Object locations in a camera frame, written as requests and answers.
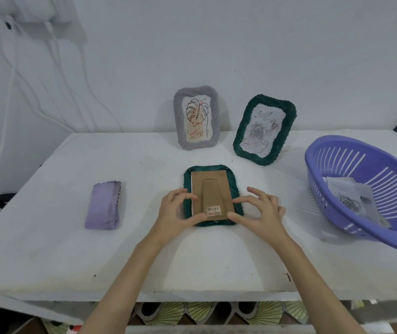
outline purple basket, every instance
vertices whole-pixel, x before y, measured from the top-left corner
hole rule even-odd
[[[305,152],[308,182],[325,216],[356,237],[397,248],[397,159],[357,139],[329,135],[315,140]],[[323,177],[353,177],[372,187],[379,212],[391,224],[383,228],[346,208]]]

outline finger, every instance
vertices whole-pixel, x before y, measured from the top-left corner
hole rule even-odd
[[[192,193],[180,193],[178,194],[175,199],[172,202],[173,207],[176,209],[179,208],[182,202],[184,202],[185,199],[197,199],[198,197]]]
[[[270,200],[271,204],[273,204],[274,207],[278,207],[279,206],[279,199],[277,198],[277,196],[273,196],[273,195],[267,195],[268,199]]]
[[[286,211],[287,211],[287,209],[285,207],[279,206],[278,212],[279,212],[280,219],[282,219],[284,217]]]
[[[176,195],[179,195],[180,193],[187,192],[187,191],[188,191],[188,189],[181,187],[177,190],[170,191],[165,197],[168,199],[168,202],[171,202],[174,200]]]
[[[262,201],[262,202],[268,202],[268,196],[265,192],[263,192],[262,190],[258,190],[254,187],[250,187],[248,186],[246,188],[248,190],[248,192],[254,193],[256,196],[258,196],[258,198]]]
[[[188,225],[188,227],[190,226],[194,226],[198,223],[201,223],[202,221],[205,221],[206,219],[208,219],[208,216],[204,213],[199,213],[197,215],[193,215],[192,217],[186,219],[186,223]]]
[[[251,228],[253,223],[251,219],[238,215],[234,212],[228,212],[228,219],[234,221],[237,224],[243,225],[246,228]]]
[[[262,212],[263,202],[261,202],[259,199],[257,199],[254,196],[240,196],[240,197],[233,199],[232,202],[234,202],[236,204],[240,203],[240,202],[248,202],[251,205],[256,206],[259,209],[259,211]]]

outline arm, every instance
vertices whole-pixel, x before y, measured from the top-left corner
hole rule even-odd
[[[178,189],[163,197],[157,221],[135,247],[123,270],[85,321],[79,334],[124,333],[141,286],[158,253],[183,230],[207,218],[204,213],[186,220],[177,218],[177,209],[185,199],[197,199],[192,193],[186,192],[186,189]]]
[[[261,218],[249,219],[233,212],[228,213],[228,218],[244,225],[274,248],[290,272],[316,332],[365,334],[363,328],[318,274],[299,245],[287,234],[282,224],[285,208],[279,206],[277,197],[252,187],[249,187],[248,191],[258,198],[244,196],[234,199],[234,202],[249,202],[256,206],[262,213]]]

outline white table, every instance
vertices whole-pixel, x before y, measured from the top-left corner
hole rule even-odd
[[[291,131],[267,167],[235,155],[235,132],[213,148],[185,151],[176,133],[72,134],[0,212],[0,295],[36,301],[98,301],[157,217],[162,196],[190,166],[224,164],[240,193],[278,195],[285,226],[340,299],[397,299],[397,250],[344,234],[320,213],[308,188],[306,148],[341,134],[397,157],[385,130]],[[120,180],[121,224],[84,229],[95,183]],[[244,205],[248,215],[257,210]],[[138,301],[298,300],[275,252],[240,225],[193,228],[152,266]]]

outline dark green woven frame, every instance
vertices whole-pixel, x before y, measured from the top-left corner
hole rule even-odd
[[[240,143],[243,141],[245,130],[251,121],[251,114],[253,112],[253,109],[258,104],[264,104],[266,106],[280,108],[285,112],[285,118],[282,121],[282,127],[279,131],[279,134],[273,142],[270,153],[264,158],[259,157],[256,154],[247,152],[240,147]],[[276,160],[277,156],[279,156],[282,146],[284,145],[285,140],[288,137],[288,133],[290,132],[291,126],[293,125],[296,117],[296,107],[289,100],[276,100],[275,98],[265,95],[257,95],[253,97],[246,106],[245,112],[243,113],[242,121],[240,122],[239,128],[237,129],[237,134],[235,135],[235,140],[233,143],[235,153],[242,158],[249,159],[254,163],[262,166],[271,164]]]
[[[220,170],[226,170],[226,175],[228,176],[228,182],[229,182],[229,190],[231,191],[231,197],[232,199],[237,198],[240,196],[239,194],[239,189],[237,188],[237,183],[235,181],[235,176],[232,173],[231,169],[224,166],[224,165],[209,165],[206,167],[190,167],[186,170],[184,173],[184,188],[188,189],[188,192],[191,192],[192,187],[191,187],[191,172],[193,171],[220,171]],[[192,201],[190,199],[186,199],[183,202],[183,210],[184,210],[184,216],[185,218],[189,218],[192,216]],[[243,208],[242,204],[234,204],[234,211],[235,213],[238,213],[240,215],[243,215]],[[195,226],[200,226],[200,227],[205,227],[205,226],[213,226],[213,225],[234,225],[235,223],[229,219],[225,220],[208,220],[208,221],[203,221],[201,223],[198,223]]]

